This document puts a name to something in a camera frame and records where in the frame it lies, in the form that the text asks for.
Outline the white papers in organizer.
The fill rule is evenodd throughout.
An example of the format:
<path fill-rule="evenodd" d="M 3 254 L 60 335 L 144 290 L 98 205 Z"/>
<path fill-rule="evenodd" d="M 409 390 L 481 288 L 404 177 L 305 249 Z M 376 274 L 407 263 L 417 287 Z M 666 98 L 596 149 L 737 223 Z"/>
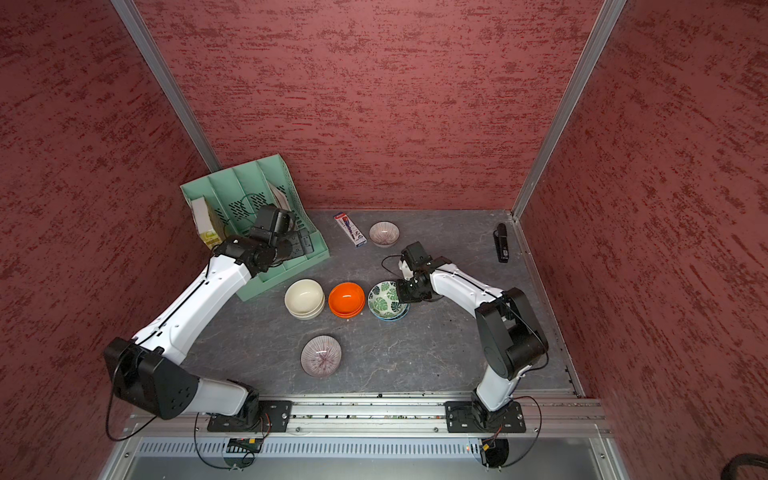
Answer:
<path fill-rule="evenodd" d="M 268 186 L 274 197 L 275 205 L 281 210 L 291 211 L 291 206 L 286 194 L 281 189 L 279 189 L 277 186 L 273 185 L 270 182 L 268 182 Z"/>

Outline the black stapler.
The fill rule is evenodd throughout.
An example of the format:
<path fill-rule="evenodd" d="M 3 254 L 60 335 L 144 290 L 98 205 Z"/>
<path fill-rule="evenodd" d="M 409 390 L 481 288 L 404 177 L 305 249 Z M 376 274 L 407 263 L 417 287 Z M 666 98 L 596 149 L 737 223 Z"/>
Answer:
<path fill-rule="evenodd" d="M 493 232 L 493 239 L 498 261 L 500 263 L 508 263 L 510 254 L 508 246 L 508 232 L 505 223 L 499 223 L 496 226 Z"/>

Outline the striped bowl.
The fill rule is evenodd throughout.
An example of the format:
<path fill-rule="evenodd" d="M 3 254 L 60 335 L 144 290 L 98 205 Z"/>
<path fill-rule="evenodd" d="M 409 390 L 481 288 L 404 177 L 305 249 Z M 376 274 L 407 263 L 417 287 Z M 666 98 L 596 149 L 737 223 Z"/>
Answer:
<path fill-rule="evenodd" d="M 332 375 L 340 366 L 342 347 L 333 337 L 320 335 L 312 338 L 304 346 L 300 363 L 303 371 L 314 378 Z"/>
<path fill-rule="evenodd" d="M 388 248 L 397 243 L 400 238 L 399 227 L 389 221 L 380 221 L 375 223 L 369 229 L 369 237 L 374 245 L 381 248 Z"/>

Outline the mint green file organizer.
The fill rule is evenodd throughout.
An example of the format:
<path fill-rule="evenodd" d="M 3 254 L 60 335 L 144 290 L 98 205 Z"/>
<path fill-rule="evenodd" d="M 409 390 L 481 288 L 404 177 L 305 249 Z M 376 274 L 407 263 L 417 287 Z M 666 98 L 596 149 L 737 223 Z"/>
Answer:
<path fill-rule="evenodd" d="M 268 182 L 286 194 L 295 226 L 309 231 L 313 251 L 285 261 L 249 281 L 237 291 L 242 301 L 251 300 L 330 258 L 328 245 L 305 211 L 287 164 L 276 154 L 211 173 L 181 186 L 186 201 L 206 199 L 226 226 L 227 233 L 244 235 L 253 226 L 259 208 L 275 205 Z"/>

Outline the green leaf bowl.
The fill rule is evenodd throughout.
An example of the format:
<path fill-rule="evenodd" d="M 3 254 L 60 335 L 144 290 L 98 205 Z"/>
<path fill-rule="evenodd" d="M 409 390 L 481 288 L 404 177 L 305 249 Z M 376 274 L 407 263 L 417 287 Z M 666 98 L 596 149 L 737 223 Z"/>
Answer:
<path fill-rule="evenodd" d="M 383 281 L 372 287 L 367 296 L 369 311 L 379 320 L 392 322 L 405 317 L 410 305 L 401 303 L 396 283 Z"/>

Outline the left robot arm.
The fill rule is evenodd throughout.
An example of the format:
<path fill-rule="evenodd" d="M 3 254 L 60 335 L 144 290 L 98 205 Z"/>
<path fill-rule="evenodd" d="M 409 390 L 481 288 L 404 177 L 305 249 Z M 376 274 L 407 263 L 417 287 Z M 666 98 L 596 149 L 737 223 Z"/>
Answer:
<path fill-rule="evenodd" d="M 182 367 L 209 322 L 254 277 L 314 251 L 307 229 L 228 237 L 206 267 L 155 320 L 132 339 L 116 338 L 104 350 L 111 395 L 170 420 L 208 413 L 244 429 L 260 418 L 258 393 L 235 381 L 198 377 Z"/>

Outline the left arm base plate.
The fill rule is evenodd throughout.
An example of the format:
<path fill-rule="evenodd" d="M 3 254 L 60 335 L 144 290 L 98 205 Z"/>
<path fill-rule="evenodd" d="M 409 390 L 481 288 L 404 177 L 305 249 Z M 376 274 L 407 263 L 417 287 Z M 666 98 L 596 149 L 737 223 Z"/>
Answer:
<path fill-rule="evenodd" d="M 211 414 L 207 431 L 213 433 L 285 433 L 292 417 L 289 400 L 259 400 L 233 416 Z"/>

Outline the striped bowl front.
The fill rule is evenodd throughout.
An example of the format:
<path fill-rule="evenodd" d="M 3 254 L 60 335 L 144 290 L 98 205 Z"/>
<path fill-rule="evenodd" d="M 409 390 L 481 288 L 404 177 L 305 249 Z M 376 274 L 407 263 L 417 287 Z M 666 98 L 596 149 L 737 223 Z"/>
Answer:
<path fill-rule="evenodd" d="M 304 346 L 300 363 L 303 371 L 314 378 L 332 375 L 340 366 L 342 347 L 333 337 L 320 335 L 312 338 Z"/>

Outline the aluminium rail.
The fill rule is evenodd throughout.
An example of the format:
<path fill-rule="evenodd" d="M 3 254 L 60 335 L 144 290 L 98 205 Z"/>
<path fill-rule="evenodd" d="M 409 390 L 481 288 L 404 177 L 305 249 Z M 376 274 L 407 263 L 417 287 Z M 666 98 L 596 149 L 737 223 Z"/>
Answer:
<path fill-rule="evenodd" d="M 491 437 L 489 433 L 449 433 L 444 404 L 467 401 L 457 392 L 401 394 L 325 394 L 264 396 L 264 400 L 289 400 L 292 417 L 285 433 L 213 433 L 207 431 L 210 416 L 183 414 L 172 420 L 155 420 L 144 436 L 204 437 Z M 525 433 L 499 433 L 501 437 L 611 438 L 613 429 L 602 402 L 564 396 L 560 392 L 523 391 L 516 395 L 526 423 Z"/>

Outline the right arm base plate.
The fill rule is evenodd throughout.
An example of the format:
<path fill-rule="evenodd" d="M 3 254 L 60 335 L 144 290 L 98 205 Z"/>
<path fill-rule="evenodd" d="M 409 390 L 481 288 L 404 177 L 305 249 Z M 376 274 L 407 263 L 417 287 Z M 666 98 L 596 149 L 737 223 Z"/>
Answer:
<path fill-rule="evenodd" d="M 521 405 L 511 401 L 490 412 L 479 401 L 449 401 L 444 404 L 449 433 L 525 433 Z"/>

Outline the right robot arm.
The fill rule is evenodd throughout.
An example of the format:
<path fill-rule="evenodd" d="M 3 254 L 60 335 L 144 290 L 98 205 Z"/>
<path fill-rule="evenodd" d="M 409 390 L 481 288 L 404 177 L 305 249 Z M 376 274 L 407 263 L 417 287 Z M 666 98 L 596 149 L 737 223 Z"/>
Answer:
<path fill-rule="evenodd" d="M 549 343 L 522 290 L 485 284 L 444 258 L 398 261 L 397 294 L 404 303 L 447 299 L 475 320 L 487 368 L 474 390 L 484 413 L 506 407 L 529 372 L 548 364 Z"/>

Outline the orange bowl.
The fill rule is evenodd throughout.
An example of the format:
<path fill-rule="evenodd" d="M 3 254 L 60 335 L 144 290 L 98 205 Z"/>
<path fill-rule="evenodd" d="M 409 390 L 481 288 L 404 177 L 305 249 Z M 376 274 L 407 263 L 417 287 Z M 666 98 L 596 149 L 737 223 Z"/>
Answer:
<path fill-rule="evenodd" d="M 350 319 L 362 312 L 366 295 L 362 287 L 353 282 L 344 282 L 332 289 L 328 296 L 331 312 L 338 318 Z"/>

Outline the yellow book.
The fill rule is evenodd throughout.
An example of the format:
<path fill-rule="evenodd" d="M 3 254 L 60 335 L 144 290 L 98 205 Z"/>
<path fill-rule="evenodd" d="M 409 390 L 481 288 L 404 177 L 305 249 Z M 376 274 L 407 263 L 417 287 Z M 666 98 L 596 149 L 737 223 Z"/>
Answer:
<path fill-rule="evenodd" d="M 198 236 L 213 250 L 226 238 L 224 224 L 204 197 L 191 200 L 189 206 Z"/>

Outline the cream bowl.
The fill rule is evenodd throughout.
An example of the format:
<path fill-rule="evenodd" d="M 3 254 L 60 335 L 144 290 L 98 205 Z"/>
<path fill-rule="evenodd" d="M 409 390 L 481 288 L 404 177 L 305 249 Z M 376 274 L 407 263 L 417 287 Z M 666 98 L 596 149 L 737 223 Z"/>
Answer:
<path fill-rule="evenodd" d="M 322 286 L 312 279 L 298 280 L 287 289 L 284 305 L 296 319 L 314 319 L 325 306 L 325 294 Z"/>

